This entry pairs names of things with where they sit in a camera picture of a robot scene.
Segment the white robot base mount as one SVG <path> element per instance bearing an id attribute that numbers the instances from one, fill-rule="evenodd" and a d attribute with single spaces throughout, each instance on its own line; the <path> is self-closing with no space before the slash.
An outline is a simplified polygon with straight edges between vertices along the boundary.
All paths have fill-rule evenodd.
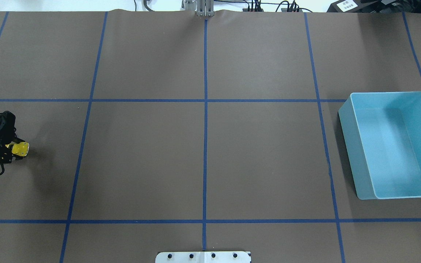
<path id="1" fill-rule="evenodd" d="M 250 252 L 246 251 L 195 251 L 160 252 L 156 263 L 251 263 Z"/>

